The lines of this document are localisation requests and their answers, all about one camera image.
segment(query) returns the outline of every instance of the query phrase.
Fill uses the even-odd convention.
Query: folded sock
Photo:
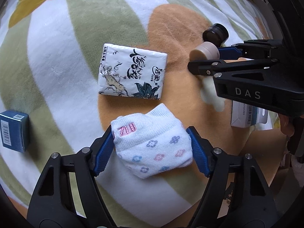
[[[139,178],[192,163],[190,136],[164,104],[119,117],[111,127],[118,157]]]

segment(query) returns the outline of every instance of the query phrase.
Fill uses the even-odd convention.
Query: white label
[[[16,116],[13,116],[13,118],[16,118],[16,119],[22,119],[22,118],[24,118],[24,116],[21,116],[21,115],[16,115]]]
[[[247,124],[251,124],[251,119],[252,119],[252,105],[249,106]]]
[[[3,143],[11,146],[11,138],[9,131],[10,131],[9,123],[1,120],[1,132],[2,132]]]

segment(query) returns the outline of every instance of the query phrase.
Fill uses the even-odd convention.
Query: striped blanket
[[[214,147],[237,155],[253,128],[231,127],[231,101],[216,96],[211,77],[187,71],[189,52],[214,23],[228,29],[226,45],[271,38],[249,0],[7,0],[0,21],[0,112],[29,114],[31,134],[24,154],[0,145],[7,194],[27,208],[53,152],[73,154],[118,116],[146,113],[160,102]],[[168,54],[160,101],[98,94],[104,43]],[[199,201],[207,179],[195,163],[139,179],[113,153],[97,182],[118,226],[160,227]],[[72,174],[71,185],[84,215]]]

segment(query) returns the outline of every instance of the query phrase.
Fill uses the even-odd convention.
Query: silver bolt
[[[59,156],[59,153],[52,153],[51,158],[55,159]]]
[[[222,150],[218,147],[216,147],[215,149],[213,149],[214,153],[215,154],[221,154],[222,153]]]
[[[251,155],[251,154],[245,154],[245,157],[246,157],[247,159],[252,159],[252,155]]]
[[[222,73],[215,73],[213,76],[214,76],[215,78],[218,78],[218,77],[221,77],[221,76],[222,76]]]
[[[90,148],[89,148],[89,147],[84,147],[83,149],[81,149],[81,151],[82,151],[84,154],[87,154],[87,153],[90,151]]]

